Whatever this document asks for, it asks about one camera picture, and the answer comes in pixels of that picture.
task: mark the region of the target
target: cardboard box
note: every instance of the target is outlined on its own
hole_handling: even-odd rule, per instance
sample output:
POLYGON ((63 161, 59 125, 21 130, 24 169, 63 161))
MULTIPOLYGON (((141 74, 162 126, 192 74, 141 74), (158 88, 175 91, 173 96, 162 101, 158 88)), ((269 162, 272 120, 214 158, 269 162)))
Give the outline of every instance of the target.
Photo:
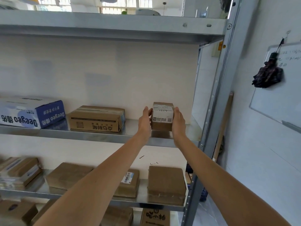
POLYGON ((68 190, 92 170, 90 166, 63 162, 46 176, 46 181, 50 187, 68 190))
POLYGON ((0 186, 22 190, 41 171, 37 158, 10 157, 0 164, 0 186))
POLYGON ((187 172, 185 172, 185 178, 186 178, 187 184, 190 184, 191 183, 191 179, 190 179, 189 174, 187 172))
POLYGON ((170 226, 170 211, 143 209, 140 226, 170 226))
POLYGON ((37 213, 34 203, 3 200, 0 202, 0 225, 26 226, 37 213))
POLYGON ((108 206, 100 226, 130 226, 133 222, 133 209, 108 206))
POLYGON ((41 97, 0 98, 0 124, 41 129, 65 118, 61 100, 41 97))
POLYGON ((36 216, 31 220, 32 224, 35 224, 40 218, 41 216, 43 216, 43 214, 56 202, 55 199, 53 200, 49 200, 44 206, 43 208, 36 214, 36 216))
POLYGON ((137 197, 139 187, 139 170, 129 169, 120 182, 114 196, 137 197))
POLYGON ((126 120, 122 108, 81 106, 67 114, 70 129, 119 132, 126 120))
POLYGON ((154 102, 151 116, 151 129, 172 131, 173 103, 154 102))
POLYGON ((181 168, 150 166, 148 201, 183 205, 186 184, 181 168))

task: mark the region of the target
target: barcode label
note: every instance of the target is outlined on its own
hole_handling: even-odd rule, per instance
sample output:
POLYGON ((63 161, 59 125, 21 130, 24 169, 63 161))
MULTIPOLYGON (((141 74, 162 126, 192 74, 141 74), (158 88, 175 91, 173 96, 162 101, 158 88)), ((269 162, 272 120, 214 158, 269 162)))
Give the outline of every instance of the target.
POLYGON ((122 179, 122 183, 130 184, 132 181, 132 178, 134 176, 134 173, 132 172, 127 172, 126 175, 122 179))
POLYGON ((76 122, 76 127, 77 128, 84 128, 84 123, 83 122, 76 122))

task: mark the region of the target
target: forearm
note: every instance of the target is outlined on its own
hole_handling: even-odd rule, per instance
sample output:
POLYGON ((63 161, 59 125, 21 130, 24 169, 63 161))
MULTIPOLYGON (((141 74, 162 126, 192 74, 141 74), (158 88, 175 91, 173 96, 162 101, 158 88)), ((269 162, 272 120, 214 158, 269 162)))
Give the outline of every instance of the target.
POLYGON ((213 162, 187 137, 180 137, 177 146, 229 226, 289 225, 271 206, 213 162))
POLYGON ((144 136, 137 133, 58 199, 35 226, 98 226, 116 188, 144 145, 144 136))

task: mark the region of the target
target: metal shelf post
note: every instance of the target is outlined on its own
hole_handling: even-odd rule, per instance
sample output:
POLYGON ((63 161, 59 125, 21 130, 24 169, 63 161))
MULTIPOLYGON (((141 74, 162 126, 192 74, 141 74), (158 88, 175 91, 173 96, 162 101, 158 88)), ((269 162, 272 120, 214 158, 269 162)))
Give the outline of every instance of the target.
MULTIPOLYGON (((224 110, 231 90, 244 41, 258 0, 232 0, 231 12, 225 26, 224 49, 222 49, 211 91, 203 135, 199 148, 212 158, 219 134, 224 110)), ((191 181, 182 226, 192 226, 203 184, 196 175, 191 181)))

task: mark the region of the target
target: person's right hand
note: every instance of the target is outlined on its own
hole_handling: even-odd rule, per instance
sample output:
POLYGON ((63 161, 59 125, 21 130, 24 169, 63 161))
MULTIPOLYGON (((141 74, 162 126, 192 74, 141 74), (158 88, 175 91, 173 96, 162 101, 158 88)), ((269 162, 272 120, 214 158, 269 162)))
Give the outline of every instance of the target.
POLYGON ((172 136, 176 146, 178 140, 181 137, 186 136, 185 131, 186 131, 185 119, 183 118, 183 115, 180 112, 179 108, 175 107, 174 118, 172 121, 172 136))

